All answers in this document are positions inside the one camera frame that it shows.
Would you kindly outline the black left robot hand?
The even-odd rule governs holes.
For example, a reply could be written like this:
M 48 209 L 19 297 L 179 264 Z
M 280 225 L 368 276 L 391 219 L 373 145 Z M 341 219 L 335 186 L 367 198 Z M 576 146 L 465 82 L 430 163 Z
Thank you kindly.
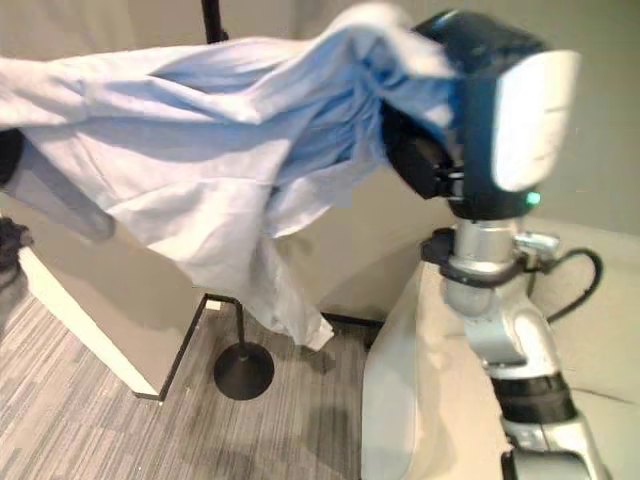
M 4 187 L 13 177 L 24 151 L 25 138 L 18 129 L 0 134 L 0 184 Z

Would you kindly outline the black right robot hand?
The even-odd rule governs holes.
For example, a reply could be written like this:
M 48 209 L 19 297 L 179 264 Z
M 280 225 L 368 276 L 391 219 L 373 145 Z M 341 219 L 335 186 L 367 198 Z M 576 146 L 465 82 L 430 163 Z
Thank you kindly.
M 384 104 L 393 170 L 425 200 L 446 199 L 468 223 L 518 224 L 540 203 L 566 137 L 581 56 L 492 16 L 444 11 L 417 25 L 460 73 L 446 139 Z

